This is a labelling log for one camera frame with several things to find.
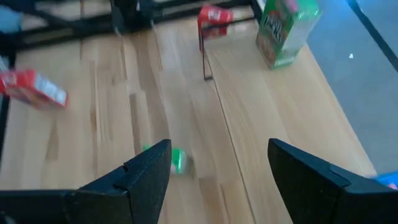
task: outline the red box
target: red box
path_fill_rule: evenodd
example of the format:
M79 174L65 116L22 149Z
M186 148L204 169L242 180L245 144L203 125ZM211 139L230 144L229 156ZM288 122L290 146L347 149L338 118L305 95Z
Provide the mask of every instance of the red box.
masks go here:
M219 7L204 5L198 16L198 33L200 40L201 28L208 25L225 24L233 20L233 13L230 10ZM228 27L214 28L203 32L203 38L216 37L227 34Z
M37 109L64 108L68 95L35 70L0 73L0 93Z

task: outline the wooden table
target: wooden table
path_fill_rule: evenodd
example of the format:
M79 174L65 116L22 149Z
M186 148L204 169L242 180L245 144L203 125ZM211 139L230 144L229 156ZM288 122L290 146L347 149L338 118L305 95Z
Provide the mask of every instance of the wooden table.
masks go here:
M85 4L85 12L102 7ZM71 12L80 7L59 13ZM375 174L308 46L272 72L254 34L206 42L213 82L203 81L194 19L20 54L18 67L58 83L70 105L36 111L11 101L0 188L77 188L170 138L195 171L171 177L159 223L290 223L269 138Z

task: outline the juice box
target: juice box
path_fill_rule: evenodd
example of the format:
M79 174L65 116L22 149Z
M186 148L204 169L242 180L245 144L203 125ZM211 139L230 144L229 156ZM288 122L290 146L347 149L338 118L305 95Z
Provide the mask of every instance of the juice box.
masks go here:
M198 34L202 27L208 25L225 24L233 20L233 13L228 9L222 9L209 4L205 4L198 15ZM227 34L228 27L214 28L203 32L203 39L217 37Z
M67 93L35 70L0 73L0 93L37 109L64 108Z
M316 0L267 0L256 43L270 69L294 61L320 15Z

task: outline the tipped over box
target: tipped over box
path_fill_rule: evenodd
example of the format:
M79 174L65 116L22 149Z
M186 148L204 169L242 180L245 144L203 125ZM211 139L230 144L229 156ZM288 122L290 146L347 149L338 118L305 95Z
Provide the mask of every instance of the tipped over box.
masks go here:
M37 109L64 108L68 95L35 70L0 73L0 93Z
M316 0L267 0L256 43L270 69L293 63L320 15Z

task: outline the green box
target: green box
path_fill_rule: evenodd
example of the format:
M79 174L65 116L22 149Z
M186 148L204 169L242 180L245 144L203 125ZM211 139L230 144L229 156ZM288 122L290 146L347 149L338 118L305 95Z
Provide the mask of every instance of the green box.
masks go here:
M320 15L316 0L267 0L256 43L270 69L293 63Z

